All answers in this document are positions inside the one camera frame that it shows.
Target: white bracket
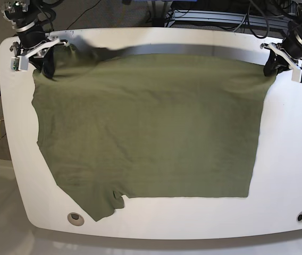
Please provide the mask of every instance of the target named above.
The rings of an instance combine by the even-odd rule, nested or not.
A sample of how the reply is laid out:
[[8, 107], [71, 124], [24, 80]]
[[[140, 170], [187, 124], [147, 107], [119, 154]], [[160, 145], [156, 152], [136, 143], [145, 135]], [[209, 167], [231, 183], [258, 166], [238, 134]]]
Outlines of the white bracket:
[[283, 59], [289, 64], [289, 69], [293, 70], [292, 81], [302, 83], [302, 69], [295, 63], [284, 51], [279, 50], [274, 43], [270, 43], [267, 46], [261, 45], [261, 48], [271, 49], [276, 55], [283, 57]]
[[15, 71], [27, 71], [28, 70], [28, 65], [29, 65], [29, 58], [36, 55], [37, 53], [41, 52], [44, 49], [47, 49], [47, 51], [60, 43], [59, 38], [55, 38], [53, 41], [48, 41], [43, 44], [40, 44], [38, 47], [23, 53], [20, 56], [17, 57], [12, 57], [11, 61], [11, 68]]

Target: white table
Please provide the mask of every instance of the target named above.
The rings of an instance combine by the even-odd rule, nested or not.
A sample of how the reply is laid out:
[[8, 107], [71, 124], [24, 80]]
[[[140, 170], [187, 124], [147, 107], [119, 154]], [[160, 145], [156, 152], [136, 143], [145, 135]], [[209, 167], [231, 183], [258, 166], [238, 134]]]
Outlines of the white table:
[[[196, 52], [258, 64], [264, 64], [269, 55], [259, 48], [261, 42], [279, 41], [175, 28], [87, 29], [54, 35], [79, 47], [84, 41], [109, 49], [143, 45], [124, 54]], [[0, 45], [2, 105], [16, 179], [27, 216], [35, 226], [137, 239], [212, 239], [302, 228], [296, 220], [302, 211], [302, 84], [292, 82], [290, 72], [277, 77], [264, 102], [248, 198], [124, 197], [124, 209], [95, 222], [55, 184], [39, 151], [38, 118], [31, 105], [33, 67], [28, 72], [11, 71], [9, 47], [15, 40], [8, 38]], [[84, 225], [71, 225], [67, 220], [71, 212], [82, 215]]]
[[0, 255], [302, 255], [302, 230], [219, 240], [78, 235], [29, 223], [10, 161], [0, 160]]

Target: green cloth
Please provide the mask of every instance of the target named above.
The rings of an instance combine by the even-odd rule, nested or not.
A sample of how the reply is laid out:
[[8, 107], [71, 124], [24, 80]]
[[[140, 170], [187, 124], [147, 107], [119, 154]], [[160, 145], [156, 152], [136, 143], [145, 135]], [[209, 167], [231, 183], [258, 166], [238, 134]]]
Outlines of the green cloth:
[[150, 54], [109, 61], [56, 48], [37, 70], [38, 145], [56, 184], [94, 220], [121, 197], [248, 196], [265, 95], [256, 64]]

